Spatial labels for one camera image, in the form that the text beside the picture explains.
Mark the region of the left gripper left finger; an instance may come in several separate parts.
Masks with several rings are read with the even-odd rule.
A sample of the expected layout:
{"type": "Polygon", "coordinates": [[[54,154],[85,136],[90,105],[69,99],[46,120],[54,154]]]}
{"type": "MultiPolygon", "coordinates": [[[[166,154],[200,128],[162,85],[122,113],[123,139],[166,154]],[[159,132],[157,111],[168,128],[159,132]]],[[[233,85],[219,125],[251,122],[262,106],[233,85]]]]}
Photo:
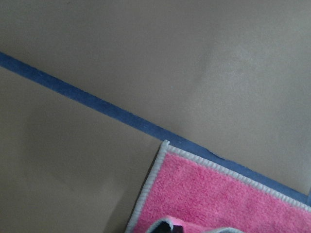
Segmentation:
{"type": "Polygon", "coordinates": [[[155,233],[171,233],[171,227],[169,223],[161,221],[155,228],[155,233]]]}

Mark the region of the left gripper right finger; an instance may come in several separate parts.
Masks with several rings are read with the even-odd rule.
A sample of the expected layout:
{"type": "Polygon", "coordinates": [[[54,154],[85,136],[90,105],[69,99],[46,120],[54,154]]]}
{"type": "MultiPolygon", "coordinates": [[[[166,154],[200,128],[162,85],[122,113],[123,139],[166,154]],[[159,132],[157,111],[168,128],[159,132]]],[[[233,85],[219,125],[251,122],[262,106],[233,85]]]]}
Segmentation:
{"type": "Polygon", "coordinates": [[[172,229],[172,233],[183,233],[184,229],[183,226],[174,225],[172,229]]]}

